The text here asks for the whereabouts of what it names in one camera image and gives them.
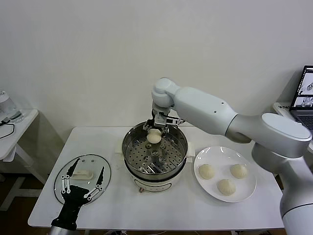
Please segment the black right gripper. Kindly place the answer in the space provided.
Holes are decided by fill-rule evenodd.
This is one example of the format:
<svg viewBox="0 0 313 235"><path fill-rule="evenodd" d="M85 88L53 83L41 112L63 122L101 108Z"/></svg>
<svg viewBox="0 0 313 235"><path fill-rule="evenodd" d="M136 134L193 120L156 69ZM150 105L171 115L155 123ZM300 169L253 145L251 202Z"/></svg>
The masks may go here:
<svg viewBox="0 0 313 235"><path fill-rule="evenodd" d="M143 125L143 130L148 132L150 129L160 129L163 138L169 133L169 125L167 124L167 116L170 110L152 110L152 120L147 120Z"/></svg>

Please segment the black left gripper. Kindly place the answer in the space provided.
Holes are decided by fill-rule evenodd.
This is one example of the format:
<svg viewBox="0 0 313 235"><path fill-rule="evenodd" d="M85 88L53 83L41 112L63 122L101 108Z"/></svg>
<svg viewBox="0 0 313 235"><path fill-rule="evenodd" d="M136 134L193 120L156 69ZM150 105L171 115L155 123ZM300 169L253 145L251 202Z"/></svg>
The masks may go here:
<svg viewBox="0 0 313 235"><path fill-rule="evenodd" d="M75 231L77 228L76 220L78 218L80 208L88 203L88 200L91 200L94 196L103 190L101 185L104 179L104 166L102 166L101 172L96 182L96 186L93 189L89 190L87 188L70 185L70 177L73 176L79 161L80 158L77 158L67 170L66 175L61 176L61 194L65 202L58 217L51 222L52 226L71 231Z"/></svg>

